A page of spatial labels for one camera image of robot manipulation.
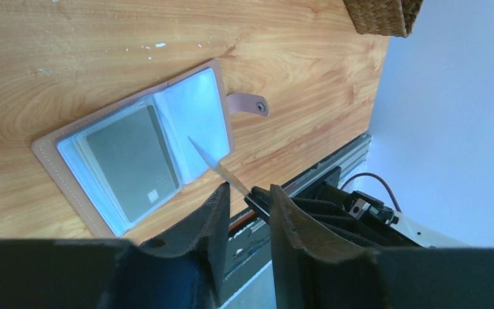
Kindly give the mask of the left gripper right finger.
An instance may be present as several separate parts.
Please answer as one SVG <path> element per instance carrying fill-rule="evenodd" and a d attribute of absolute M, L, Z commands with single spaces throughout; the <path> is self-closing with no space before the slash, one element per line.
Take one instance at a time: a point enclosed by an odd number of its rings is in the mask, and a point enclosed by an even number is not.
<path fill-rule="evenodd" d="M 494 308 L 494 248 L 361 247 L 270 197 L 278 308 Z"/>

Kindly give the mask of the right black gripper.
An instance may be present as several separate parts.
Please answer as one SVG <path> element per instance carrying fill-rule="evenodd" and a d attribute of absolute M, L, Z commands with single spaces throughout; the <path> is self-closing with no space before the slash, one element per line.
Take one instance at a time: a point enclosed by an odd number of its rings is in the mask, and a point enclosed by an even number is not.
<path fill-rule="evenodd" d="M 361 191 L 338 188 L 338 166 L 311 185 L 308 198 L 292 201 L 300 210 L 342 238 L 361 247 L 419 247 L 410 237 L 393 228 L 398 211 Z"/>

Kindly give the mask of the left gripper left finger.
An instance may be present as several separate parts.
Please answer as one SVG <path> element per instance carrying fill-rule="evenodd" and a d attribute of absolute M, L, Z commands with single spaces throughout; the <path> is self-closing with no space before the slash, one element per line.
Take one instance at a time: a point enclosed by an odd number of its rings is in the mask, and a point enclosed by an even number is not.
<path fill-rule="evenodd" d="M 228 183 L 137 245 L 128 239 L 0 239 L 0 308 L 215 308 L 221 302 Z"/>

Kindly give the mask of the black credit card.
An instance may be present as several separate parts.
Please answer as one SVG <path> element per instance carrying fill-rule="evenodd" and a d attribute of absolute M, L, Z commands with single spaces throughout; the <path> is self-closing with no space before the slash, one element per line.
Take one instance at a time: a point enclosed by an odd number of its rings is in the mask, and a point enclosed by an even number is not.
<path fill-rule="evenodd" d="M 207 151 L 205 151 L 196 141 L 191 137 L 188 138 L 191 144 L 194 146 L 196 151 L 199 153 L 200 157 L 209 166 L 211 170 L 217 173 L 222 179 L 226 180 L 232 187 L 234 187 L 243 196 L 247 196 L 250 190 L 245 186 L 245 184 L 238 179 L 231 171 L 229 171 L 225 166 L 223 166 L 218 160 L 213 158 Z"/>

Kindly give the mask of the pink card holder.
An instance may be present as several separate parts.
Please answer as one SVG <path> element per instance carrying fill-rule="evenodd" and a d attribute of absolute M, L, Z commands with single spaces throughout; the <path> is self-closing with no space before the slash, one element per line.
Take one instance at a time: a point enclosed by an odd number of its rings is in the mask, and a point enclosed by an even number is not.
<path fill-rule="evenodd" d="M 97 237 L 123 236 L 234 149 L 230 116 L 268 116 L 267 100 L 227 94 L 219 62 L 80 118 L 32 151 Z"/>

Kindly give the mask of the grey credit card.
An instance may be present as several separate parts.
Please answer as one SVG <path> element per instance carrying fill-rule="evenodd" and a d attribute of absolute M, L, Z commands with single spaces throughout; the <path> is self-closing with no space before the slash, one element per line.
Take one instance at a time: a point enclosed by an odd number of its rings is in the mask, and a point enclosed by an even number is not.
<path fill-rule="evenodd" d="M 179 180 L 154 106 L 96 129 L 85 141 L 130 224 L 178 192 Z"/>

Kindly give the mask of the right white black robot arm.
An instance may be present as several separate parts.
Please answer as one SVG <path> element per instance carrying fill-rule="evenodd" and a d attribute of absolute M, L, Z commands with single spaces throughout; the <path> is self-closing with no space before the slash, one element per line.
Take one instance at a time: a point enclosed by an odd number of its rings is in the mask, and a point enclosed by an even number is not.
<path fill-rule="evenodd" d="M 408 218 L 398 207 L 361 191 L 338 187 L 341 167 L 283 185 L 296 205 L 335 234 L 363 247 L 455 248 L 467 244 Z"/>

